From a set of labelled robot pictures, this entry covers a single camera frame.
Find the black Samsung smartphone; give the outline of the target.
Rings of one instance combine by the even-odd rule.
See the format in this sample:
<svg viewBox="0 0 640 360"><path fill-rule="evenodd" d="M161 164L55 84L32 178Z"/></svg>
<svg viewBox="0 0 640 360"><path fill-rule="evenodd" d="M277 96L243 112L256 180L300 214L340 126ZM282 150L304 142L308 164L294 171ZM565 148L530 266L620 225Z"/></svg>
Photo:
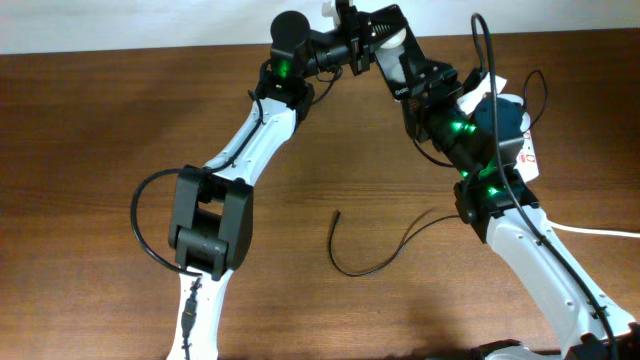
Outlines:
<svg viewBox="0 0 640 360"><path fill-rule="evenodd" d="M375 51L376 63L396 101L410 97L415 73L426 57L409 27L392 36Z"/></svg>

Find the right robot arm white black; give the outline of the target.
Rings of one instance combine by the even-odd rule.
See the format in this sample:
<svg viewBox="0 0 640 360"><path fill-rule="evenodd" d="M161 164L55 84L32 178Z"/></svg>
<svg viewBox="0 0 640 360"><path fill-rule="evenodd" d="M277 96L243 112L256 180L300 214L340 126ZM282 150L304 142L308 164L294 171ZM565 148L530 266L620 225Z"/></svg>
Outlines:
<svg viewBox="0 0 640 360"><path fill-rule="evenodd" d="M531 125L525 102L478 70L462 84L444 63L407 71L399 93L409 135L429 140L462 176L461 220L516 274L550 324L564 359L636 359L639 322L587 274L522 175Z"/></svg>

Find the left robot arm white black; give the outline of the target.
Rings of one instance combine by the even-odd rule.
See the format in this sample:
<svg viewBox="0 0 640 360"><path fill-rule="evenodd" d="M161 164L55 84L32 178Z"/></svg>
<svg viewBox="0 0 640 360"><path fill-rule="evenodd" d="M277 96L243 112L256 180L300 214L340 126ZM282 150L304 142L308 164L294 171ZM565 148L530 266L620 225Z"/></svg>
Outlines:
<svg viewBox="0 0 640 360"><path fill-rule="evenodd" d="M338 23L321 33L307 18L286 11L270 27L270 57L250 91L251 111L228 145L202 167L178 172L169 246L180 269L180 307L172 359L215 359L224 294L243 263L253 234L254 186L296 132L314 102L310 78L369 69L375 52L399 45L407 21L398 6L360 12L335 4Z"/></svg>

